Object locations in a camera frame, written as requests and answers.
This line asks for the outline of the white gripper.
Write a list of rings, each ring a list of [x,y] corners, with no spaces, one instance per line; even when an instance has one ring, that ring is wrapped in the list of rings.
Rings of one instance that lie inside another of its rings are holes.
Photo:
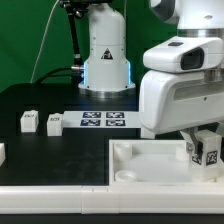
[[[139,116],[155,134],[181,130],[187,153],[195,156],[198,129],[191,127],[224,120],[224,82],[206,83],[203,71],[149,71],[140,85]],[[219,123],[216,133],[224,135],[224,123]]]

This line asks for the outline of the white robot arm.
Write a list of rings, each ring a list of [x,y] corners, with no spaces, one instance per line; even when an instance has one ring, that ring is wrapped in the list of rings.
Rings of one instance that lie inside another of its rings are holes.
[[[196,154],[196,128],[224,119],[224,0],[149,0],[149,8],[177,34],[143,54],[142,136],[180,131]],[[106,2],[91,2],[88,11],[90,55],[79,88],[98,97],[134,89],[124,18]]]

